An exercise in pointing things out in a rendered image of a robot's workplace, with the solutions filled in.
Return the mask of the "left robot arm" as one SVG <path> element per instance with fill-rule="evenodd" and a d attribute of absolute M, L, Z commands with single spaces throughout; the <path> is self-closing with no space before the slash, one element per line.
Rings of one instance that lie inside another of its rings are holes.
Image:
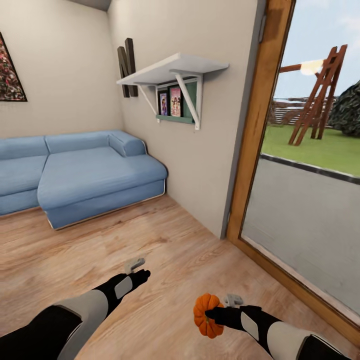
<path fill-rule="evenodd" d="M 0 360 L 74 360 L 91 335 L 125 295 L 148 281 L 148 270 L 134 272 L 144 257 L 98 287 L 53 302 L 26 326 L 0 337 Z M 120 279 L 121 278 L 121 279 Z"/>

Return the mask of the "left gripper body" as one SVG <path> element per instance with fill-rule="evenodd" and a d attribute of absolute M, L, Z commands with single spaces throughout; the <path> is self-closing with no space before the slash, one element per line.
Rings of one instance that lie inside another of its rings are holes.
<path fill-rule="evenodd" d="M 145 282 L 148 281 L 145 270 L 142 269 L 140 271 L 137 271 L 135 273 L 132 273 L 131 278 L 133 279 L 133 289 L 132 291 L 134 291 L 135 289 L 138 288 L 138 286 L 144 284 Z"/>

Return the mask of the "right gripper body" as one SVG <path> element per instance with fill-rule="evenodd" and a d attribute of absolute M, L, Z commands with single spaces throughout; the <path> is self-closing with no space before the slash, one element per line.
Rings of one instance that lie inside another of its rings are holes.
<path fill-rule="evenodd" d="M 214 322 L 217 325 L 224 325 L 228 328 L 237 329 L 233 323 L 233 312 L 235 307 L 218 307 L 214 308 Z"/>

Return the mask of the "pumpkin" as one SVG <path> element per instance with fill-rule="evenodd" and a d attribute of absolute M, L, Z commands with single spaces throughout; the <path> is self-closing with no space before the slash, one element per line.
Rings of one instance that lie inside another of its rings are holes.
<path fill-rule="evenodd" d="M 205 315 L 206 311 L 213 310 L 215 307 L 223 308 L 224 305 L 216 295 L 205 293 L 196 300 L 193 308 L 194 323 L 198 326 L 200 333 L 210 339 L 221 336 L 224 331 L 224 325 L 216 324 L 214 319 Z"/>

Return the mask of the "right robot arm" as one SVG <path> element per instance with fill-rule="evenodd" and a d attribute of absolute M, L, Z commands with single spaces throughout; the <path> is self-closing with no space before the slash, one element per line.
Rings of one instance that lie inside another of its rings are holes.
<path fill-rule="evenodd" d="M 322 335 L 296 328 L 263 311 L 259 306 L 244 305 L 240 295 L 227 293 L 224 307 L 216 306 L 205 315 L 217 325 L 243 330 L 274 360 L 353 360 Z M 239 305 L 240 308 L 235 308 Z"/>

